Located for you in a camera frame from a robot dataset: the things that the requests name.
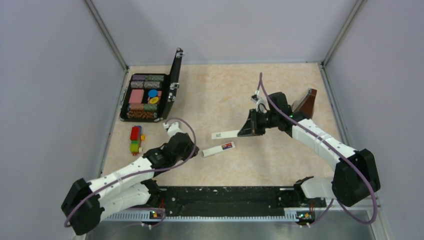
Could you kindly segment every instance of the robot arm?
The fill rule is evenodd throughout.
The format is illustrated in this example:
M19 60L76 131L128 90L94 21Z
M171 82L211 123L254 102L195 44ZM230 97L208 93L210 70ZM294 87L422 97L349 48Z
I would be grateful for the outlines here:
M252 99L260 100L260 97L256 96L256 94ZM336 198L345 206L351 207L370 195L365 183L358 174L345 161L341 161L340 156L323 141L326 141L333 149L353 163L368 180L374 192L380 189L376 163L370 151L367 149L358 151L347 146L320 129L302 111L292 112L284 93L276 92L270 94L269 97L283 113L298 122L299 125L312 131L315 135L305 131L298 125L294 125L278 113L269 103L269 110L262 111L258 107L257 101L256 109L250 109L247 121L237 133L237 137L260 136L265 134L266 129L278 128L293 139L313 149L316 154L330 165L334 171L334 176L333 178L307 177L298 181L295 187L301 187L305 198Z
M148 150L134 162L107 176L90 181L81 178L74 182L61 206L66 217L84 198L108 185L88 198L69 219L77 235L88 233L111 214L132 206L154 203L158 199L158 186L151 178L165 171L153 171L172 167L178 161L187 159L193 148L192 157L197 155L199 148L187 133L183 133L178 122L164 126L170 137L168 143Z

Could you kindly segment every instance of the metal floor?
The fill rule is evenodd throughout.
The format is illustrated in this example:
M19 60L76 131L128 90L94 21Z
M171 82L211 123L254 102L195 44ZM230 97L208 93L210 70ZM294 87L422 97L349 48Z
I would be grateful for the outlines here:
M366 213L357 217L368 220ZM130 222L105 221L87 240L374 240L372 229L351 219L343 211L330 211L311 228L285 226L276 222L165 222L149 230L131 226L109 238Z

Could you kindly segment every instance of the gray wall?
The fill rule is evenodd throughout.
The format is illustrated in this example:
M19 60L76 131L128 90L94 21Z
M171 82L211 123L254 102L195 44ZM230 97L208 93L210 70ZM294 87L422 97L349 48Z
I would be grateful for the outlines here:
M95 177L123 70L81 0L0 3L0 239L62 240Z
M94 0L128 65L324 59L356 0Z
M376 158L395 239L422 239L424 1L368 1L328 66L353 145Z

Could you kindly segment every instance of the small white box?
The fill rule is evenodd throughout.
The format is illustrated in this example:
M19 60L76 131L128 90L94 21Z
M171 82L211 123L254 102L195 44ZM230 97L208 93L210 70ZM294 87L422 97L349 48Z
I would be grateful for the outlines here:
M234 130L234 131L223 131L223 132L215 132L212 133L212 139L231 139L231 138L237 138L237 134L240 130Z
M205 150L201 151L201 153L203 154L204 158L207 158L207 157L213 156L215 154L220 154L220 153L223 153L225 151L234 149L235 147L236 147L236 145L232 141L232 142L228 142L228 143L225 143L225 144L222 144L222 145L219 145L219 146L214 146L214 147L205 149Z

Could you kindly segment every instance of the beige tabletop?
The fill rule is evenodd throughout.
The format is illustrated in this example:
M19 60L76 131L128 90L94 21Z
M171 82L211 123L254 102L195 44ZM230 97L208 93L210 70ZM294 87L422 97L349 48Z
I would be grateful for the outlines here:
M168 74L170 69L169 65L132 66L127 82L134 73ZM327 163L311 149L276 128L267 129L263 136L211 139L212 133L242 128L249 109L255 107L250 97L258 85L260 72L263 72L266 91L285 93L289 104L301 98L308 88L316 89L313 121L339 139L316 63L183 65L180 88L169 117L183 118L194 128L200 150L230 141L234 141L236 148L207 158L199 154L181 167L157 176L159 185L289 186L306 176L333 175ZM130 133L134 125L141 125L146 136L141 144L143 151L169 140L161 123L117 119L103 174L116 171L140 156L130 153Z

